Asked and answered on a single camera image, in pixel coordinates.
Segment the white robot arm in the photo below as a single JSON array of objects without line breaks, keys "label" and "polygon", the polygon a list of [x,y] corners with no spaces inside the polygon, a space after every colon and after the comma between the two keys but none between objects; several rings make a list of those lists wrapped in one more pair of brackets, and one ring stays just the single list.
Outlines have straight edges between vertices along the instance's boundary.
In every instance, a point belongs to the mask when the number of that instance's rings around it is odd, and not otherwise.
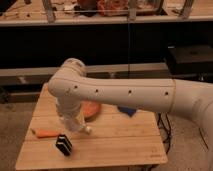
[{"label": "white robot arm", "polygon": [[213,83],[181,79],[100,79],[86,76],[76,58],[64,61],[50,78],[48,91],[65,128],[90,129],[78,119],[84,100],[177,116],[197,124],[208,137],[208,171],[213,171]]}]

